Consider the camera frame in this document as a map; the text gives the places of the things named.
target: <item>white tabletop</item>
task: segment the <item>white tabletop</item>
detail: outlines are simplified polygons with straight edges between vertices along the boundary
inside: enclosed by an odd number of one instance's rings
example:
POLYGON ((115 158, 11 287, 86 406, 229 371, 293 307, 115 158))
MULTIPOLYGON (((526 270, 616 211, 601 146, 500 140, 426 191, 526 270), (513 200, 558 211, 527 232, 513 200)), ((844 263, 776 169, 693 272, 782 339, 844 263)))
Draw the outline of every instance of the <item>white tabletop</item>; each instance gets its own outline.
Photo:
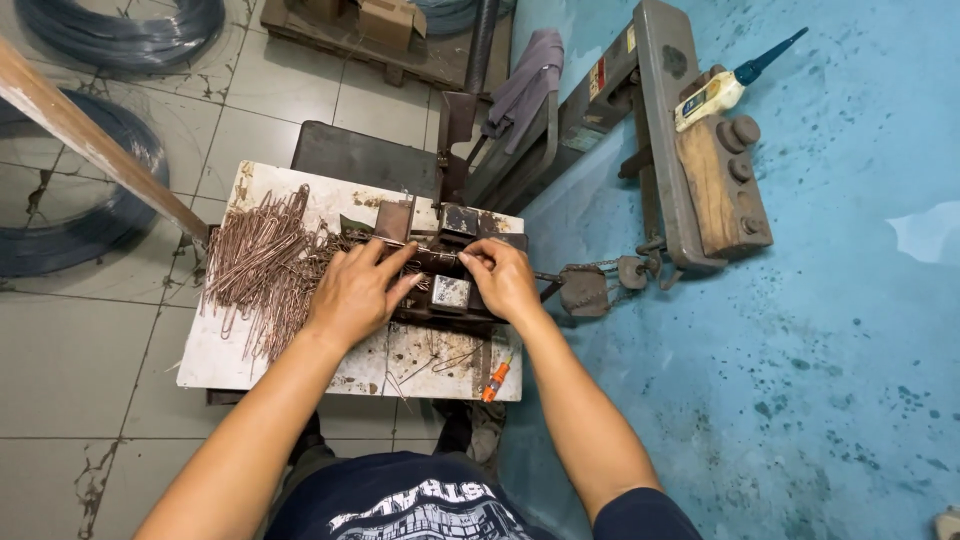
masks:
MULTIPOLYGON (((302 184, 310 186, 303 222, 316 230, 323 219, 340 231, 340 215, 372 225, 382 200, 398 201, 403 193, 353 184, 252 161, 241 161, 228 211, 250 209, 268 191, 285 197, 302 184)), ((436 230, 432 201, 417 197, 413 229, 436 230)), ((523 220, 496 214, 504 233, 522 233, 523 220)), ((229 336, 221 336, 222 308, 198 309, 187 338, 177 384, 200 388, 249 390, 267 369, 266 359, 244 356, 252 318, 236 317, 229 336)), ((512 328, 500 326, 492 339, 453 331, 429 330, 390 323, 350 351, 327 392, 422 398, 479 399, 490 373, 508 356, 511 369, 496 399, 519 401, 522 386, 522 343, 512 328)))

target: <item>wire coil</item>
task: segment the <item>wire coil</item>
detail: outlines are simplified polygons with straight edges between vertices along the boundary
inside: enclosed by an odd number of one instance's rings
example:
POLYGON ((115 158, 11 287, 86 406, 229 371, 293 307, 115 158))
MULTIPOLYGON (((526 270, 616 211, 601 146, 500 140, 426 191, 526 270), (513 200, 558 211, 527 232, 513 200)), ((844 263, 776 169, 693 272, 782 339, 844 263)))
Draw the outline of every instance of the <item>wire coil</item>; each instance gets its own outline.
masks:
POLYGON ((153 73, 188 61, 219 35, 224 0, 177 0, 169 17, 135 20, 92 12, 75 0, 15 0, 20 19, 52 47, 106 69, 153 73))
MULTIPOLYGON (((426 32, 432 36, 456 34, 473 26, 477 0, 412 0, 426 17, 426 32)), ((497 17, 512 12, 516 0, 500 0, 497 17)))
MULTIPOLYGON (((160 140, 129 110, 80 92, 61 89, 70 101, 131 153, 166 187, 170 170, 160 140)), ((0 125, 32 122, 0 100, 0 125)), ((0 277, 22 278, 62 270, 105 255, 147 231, 156 211, 117 185, 108 199, 87 212, 48 227, 0 228, 0 277)))

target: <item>forearm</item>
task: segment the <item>forearm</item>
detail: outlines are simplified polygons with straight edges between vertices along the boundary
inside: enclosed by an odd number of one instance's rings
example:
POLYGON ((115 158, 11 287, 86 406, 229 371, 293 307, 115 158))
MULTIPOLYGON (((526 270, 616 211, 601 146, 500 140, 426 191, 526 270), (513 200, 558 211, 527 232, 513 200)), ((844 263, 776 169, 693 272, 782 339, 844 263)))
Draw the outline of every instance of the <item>forearm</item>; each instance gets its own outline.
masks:
POLYGON ((627 420, 543 310, 514 324, 530 355, 547 429, 590 522, 635 487, 662 490, 627 420))
POLYGON ((187 462, 137 540, 252 537, 342 349, 322 335, 298 334, 187 462))

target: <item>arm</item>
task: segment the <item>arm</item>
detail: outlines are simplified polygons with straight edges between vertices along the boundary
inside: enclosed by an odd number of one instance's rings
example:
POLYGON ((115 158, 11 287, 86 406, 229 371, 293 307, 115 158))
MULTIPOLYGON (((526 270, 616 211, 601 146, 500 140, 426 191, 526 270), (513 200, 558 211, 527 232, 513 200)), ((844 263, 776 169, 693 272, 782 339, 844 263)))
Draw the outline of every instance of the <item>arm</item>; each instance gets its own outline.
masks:
POLYGON ((230 412, 140 526, 136 540, 250 538, 307 419, 353 345, 383 326, 422 275, 390 279, 416 243, 376 265, 383 242, 337 253, 303 329, 230 412))
POLYGON ((547 429, 590 523, 604 505, 631 489, 663 491, 633 428, 540 304, 526 254, 485 239, 469 245, 460 259, 476 279, 487 308, 523 338, 547 429))

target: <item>green leaf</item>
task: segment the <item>green leaf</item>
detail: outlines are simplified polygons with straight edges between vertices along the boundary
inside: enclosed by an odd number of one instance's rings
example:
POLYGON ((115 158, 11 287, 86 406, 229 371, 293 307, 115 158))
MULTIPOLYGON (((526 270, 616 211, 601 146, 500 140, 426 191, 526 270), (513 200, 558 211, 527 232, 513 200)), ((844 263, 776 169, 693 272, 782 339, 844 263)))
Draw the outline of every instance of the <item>green leaf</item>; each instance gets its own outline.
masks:
POLYGON ((373 234, 373 227, 366 223, 353 221, 352 219, 340 214, 340 232, 348 233, 350 231, 359 231, 361 233, 373 234))

